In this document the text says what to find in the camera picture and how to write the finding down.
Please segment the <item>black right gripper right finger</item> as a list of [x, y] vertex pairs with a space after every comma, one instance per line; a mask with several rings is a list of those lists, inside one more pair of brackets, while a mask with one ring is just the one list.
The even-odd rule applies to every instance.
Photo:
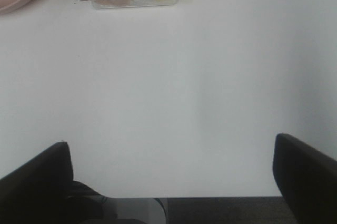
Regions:
[[336, 160], [280, 133], [275, 139], [272, 171], [298, 223], [336, 223]]

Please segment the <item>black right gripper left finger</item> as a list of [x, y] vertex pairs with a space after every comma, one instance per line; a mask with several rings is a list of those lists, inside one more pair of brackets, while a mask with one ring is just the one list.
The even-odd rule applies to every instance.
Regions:
[[1, 178], [1, 223], [82, 223], [104, 217], [97, 195], [73, 179], [69, 146], [58, 142]]

